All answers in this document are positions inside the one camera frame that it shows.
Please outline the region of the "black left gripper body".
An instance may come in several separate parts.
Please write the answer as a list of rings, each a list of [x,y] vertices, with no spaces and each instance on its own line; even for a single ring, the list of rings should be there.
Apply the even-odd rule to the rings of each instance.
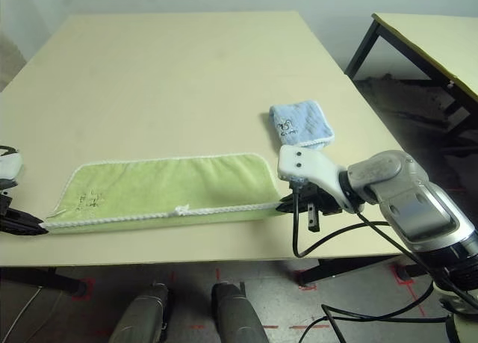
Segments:
[[[10,209],[12,199],[5,193],[1,192],[1,231],[6,233],[15,233],[17,213]]]

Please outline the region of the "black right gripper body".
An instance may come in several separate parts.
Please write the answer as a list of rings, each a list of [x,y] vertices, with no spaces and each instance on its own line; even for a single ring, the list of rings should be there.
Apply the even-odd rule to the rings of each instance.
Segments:
[[[299,202],[305,205],[307,213],[307,228],[309,231],[320,231],[319,213],[323,215],[338,214],[342,208],[336,202],[335,198],[325,192],[322,188],[313,183],[290,184],[292,194],[299,194]],[[294,229],[299,230],[299,215],[302,212],[295,211],[293,214]]]

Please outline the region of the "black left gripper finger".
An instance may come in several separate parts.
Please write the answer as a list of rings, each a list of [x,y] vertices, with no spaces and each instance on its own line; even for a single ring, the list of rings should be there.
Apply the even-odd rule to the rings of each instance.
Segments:
[[[5,232],[9,234],[46,234],[48,231],[41,226],[6,225]]]
[[[6,221],[17,226],[39,226],[43,221],[29,213],[9,208],[6,211]]]

